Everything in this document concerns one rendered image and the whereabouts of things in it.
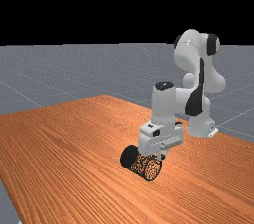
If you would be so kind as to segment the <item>dark mesh basket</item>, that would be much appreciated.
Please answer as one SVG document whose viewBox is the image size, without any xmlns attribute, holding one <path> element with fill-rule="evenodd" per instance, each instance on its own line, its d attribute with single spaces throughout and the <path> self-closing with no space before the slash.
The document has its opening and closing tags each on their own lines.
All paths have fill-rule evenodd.
<svg viewBox="0 0 254 224">
<path fill-rule="evenodd" d="M 135 145 L 129 145 L 123 150 L 120 164 L 148 182 L 154 181 L 162 168 L 162 162 L 156 155 L 144 157 Z"/>
</svg>

